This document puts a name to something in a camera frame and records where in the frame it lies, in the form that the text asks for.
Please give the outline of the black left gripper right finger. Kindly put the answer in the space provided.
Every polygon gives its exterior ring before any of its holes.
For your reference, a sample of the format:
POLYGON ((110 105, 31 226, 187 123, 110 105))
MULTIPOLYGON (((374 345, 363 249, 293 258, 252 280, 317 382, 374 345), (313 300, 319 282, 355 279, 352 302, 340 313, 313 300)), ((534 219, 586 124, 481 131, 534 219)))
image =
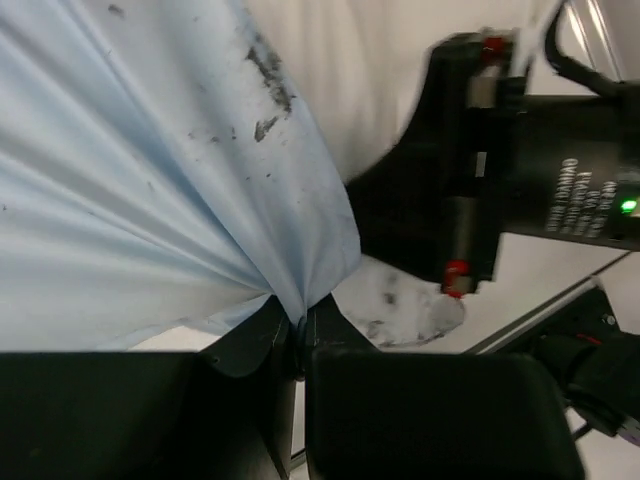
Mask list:
POLYGON ((326 297, 302 323, 313 479, 581 479, 554 382, 521 355, 377 349, 326 297))

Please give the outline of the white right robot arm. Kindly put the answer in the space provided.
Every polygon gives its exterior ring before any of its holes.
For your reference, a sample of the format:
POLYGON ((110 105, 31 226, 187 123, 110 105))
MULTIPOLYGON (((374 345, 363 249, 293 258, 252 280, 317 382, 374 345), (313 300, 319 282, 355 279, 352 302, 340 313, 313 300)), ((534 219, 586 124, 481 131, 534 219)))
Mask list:
POLYGON ((363 252, 438 286, 416 344, 464 321, 504 233, 639 246, 639 88, 563 55, 554 35, 544 50, 591 95, 529 95, 509 33, 437 44, 398 142, 347 185, 363 252))

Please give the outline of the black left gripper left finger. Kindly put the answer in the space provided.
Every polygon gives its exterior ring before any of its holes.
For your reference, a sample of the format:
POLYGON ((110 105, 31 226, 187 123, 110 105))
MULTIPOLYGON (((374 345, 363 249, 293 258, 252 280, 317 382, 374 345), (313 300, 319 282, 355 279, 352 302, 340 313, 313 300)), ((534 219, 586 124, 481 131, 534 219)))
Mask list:
POLYGON ((295 385, 276 299, 199 352, 1 357, 5 479, 285 479, 295 385))

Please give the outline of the white pillow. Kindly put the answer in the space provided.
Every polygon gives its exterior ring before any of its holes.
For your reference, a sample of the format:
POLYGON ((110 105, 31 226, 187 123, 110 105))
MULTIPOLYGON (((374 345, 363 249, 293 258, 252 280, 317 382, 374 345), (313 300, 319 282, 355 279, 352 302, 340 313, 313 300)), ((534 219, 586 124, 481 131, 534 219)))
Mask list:
MULTIPOLYGON (((399 138, 423 58, 454 32, 527 24, 539 1, 251 1, 259 31, 308 103, 344 180, 399 138)), ((343 314, 383 348, 419 347, 456 329, 433 284, 364 257, 335 290, 343 314)))

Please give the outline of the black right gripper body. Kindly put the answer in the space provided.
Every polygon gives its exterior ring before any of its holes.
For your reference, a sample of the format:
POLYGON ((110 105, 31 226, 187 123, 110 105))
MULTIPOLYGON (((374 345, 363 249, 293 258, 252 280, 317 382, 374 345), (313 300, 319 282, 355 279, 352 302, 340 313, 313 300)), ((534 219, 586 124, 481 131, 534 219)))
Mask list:
POLYGON ((510 74, 516 40, 514 32, 474 32, 442 45, 439 274, 446 295, 473 294, 494 276, 513 126, 526 85, 510 74))

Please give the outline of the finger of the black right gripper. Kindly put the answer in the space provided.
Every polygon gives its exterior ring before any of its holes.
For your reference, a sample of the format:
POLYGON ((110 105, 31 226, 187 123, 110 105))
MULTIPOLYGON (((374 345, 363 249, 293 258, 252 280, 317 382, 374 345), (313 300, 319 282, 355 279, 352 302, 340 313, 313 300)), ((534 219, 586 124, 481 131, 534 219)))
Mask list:
POLYGON ((446 37, 425 55, 425 77, 400 138, 347 184, 362 253, 422 280, 442 278, 449 59, 446 37))

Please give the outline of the light blue pillowcase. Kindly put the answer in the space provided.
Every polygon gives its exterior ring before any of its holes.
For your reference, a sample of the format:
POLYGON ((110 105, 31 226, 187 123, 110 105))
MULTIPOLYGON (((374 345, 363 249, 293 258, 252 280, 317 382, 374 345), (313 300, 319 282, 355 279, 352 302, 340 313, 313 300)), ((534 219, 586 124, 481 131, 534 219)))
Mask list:
POLYGON ((1 347, 126 348, 357 266, 344 184, 240 1, 1 5, 1 347))

